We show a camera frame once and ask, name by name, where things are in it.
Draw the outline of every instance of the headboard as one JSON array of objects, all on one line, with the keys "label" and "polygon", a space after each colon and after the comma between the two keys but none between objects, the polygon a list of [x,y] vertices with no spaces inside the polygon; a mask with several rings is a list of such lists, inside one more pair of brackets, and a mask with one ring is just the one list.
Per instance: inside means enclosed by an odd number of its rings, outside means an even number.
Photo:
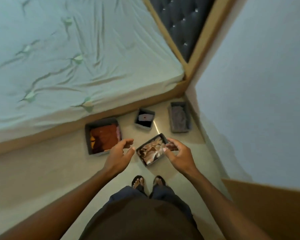
[{"label": "headboard", "polygon": [[215,0],[150,0],[182,57],[189,62]]},{"label": "headboard", "polygon": [[184,68],[187,88],[235,0],[143,0]]}]

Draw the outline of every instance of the hand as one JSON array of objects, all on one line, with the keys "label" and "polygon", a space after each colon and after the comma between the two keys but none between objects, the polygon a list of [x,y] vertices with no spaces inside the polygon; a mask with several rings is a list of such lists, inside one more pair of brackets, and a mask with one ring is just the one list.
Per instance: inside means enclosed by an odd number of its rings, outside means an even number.
[{"label": "hand", "polygon": [[167,138],[169,143],[164,148],[165,155],[169,158],[171,164],[183,175],[189,175],[196,172],[198,169],[192,157],[190,148],[182,144],[180,141]]},{"label": "hand", "polygon": [[[102,170],[110,173],[112,177],[122,173],[128,166],[132,156],[136,151],[135,147],[130,148],[130,146],[133,144],[133,141],[133,139],[123,139],[114,147],[112,147],[110,150],[110,155],[106,159]],[[130,148],[125,155],[124,148]]]}]

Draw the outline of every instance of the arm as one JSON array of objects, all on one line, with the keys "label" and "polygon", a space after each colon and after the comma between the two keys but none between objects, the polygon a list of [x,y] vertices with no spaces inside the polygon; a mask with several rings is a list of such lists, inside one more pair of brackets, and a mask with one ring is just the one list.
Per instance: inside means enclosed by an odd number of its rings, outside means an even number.
[{"label": "arm", "polygon": [[[199,172],[188,147],[175,139],[168,138],[168,141],[170,143],[167,144],[165,150],[166,156],[172,165],[196,188],[226,239],[271,240],[262,229],[245,217],[230,200]],[[179,151],[178,155],[172,153],[172,151],[177,150]]]},{"label": "arm", "polygon": [[124,139],[115,145],[103,169],[66,195],[39,210],[0,236],[0,240],[60,239],[96,194],[128,166],[135,148],[124,155],[133,139]]}]

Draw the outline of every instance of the person's left arm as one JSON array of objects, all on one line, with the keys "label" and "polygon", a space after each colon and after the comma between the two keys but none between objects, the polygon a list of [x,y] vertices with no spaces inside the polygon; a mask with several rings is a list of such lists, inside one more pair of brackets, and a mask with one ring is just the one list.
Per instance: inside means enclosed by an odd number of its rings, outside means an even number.
[{"label": "person's left arm", "polygon": [[[126,169],[135,153],[135,148],[130,148],[132,144],[133,139],[120,141],[111,149],[103,169],[74,190],[0,235],[0,240],[60,239],[96,194]],[[130,148],[125,155],[124,148]]]}]

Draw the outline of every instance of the person's left hand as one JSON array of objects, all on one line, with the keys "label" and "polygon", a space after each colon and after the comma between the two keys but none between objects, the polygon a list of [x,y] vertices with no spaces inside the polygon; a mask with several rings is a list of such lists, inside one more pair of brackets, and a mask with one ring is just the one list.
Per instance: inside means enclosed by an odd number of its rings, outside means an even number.
[{"label": "person's left hand", "polygon": [[[110,155],[106,159],[103,170],[107,173],[110,173],[113,177],[117,176],[119,173],[122,173],[129,162],[131,161],[132,156],[134,155],[136,149],[135,147],[130,148],[133,144],[134,139],[123,139],[118,142],[110,150]],[[124,155],[124,148],[130,148],[128,152]]]}]

